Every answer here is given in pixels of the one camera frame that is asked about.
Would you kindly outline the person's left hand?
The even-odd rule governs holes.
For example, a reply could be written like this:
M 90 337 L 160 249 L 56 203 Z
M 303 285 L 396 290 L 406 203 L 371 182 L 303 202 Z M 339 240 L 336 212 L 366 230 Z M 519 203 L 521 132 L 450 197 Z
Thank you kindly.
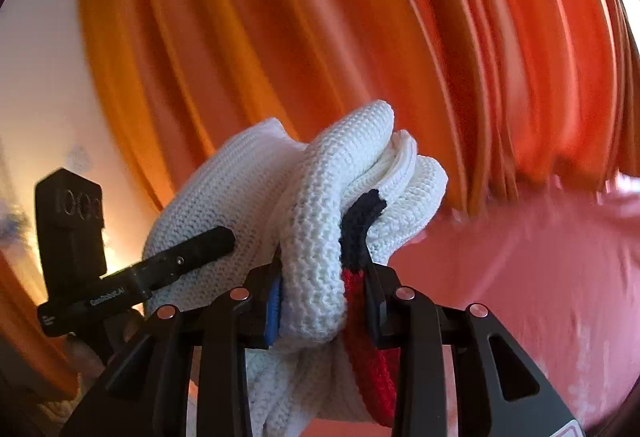
M 134 336 L 143 321 L 138 310 L 128 309 L 106 320 L 83 325 L 65 336 L 66 357 L 77 371 L 98 376 L 114 354 Z

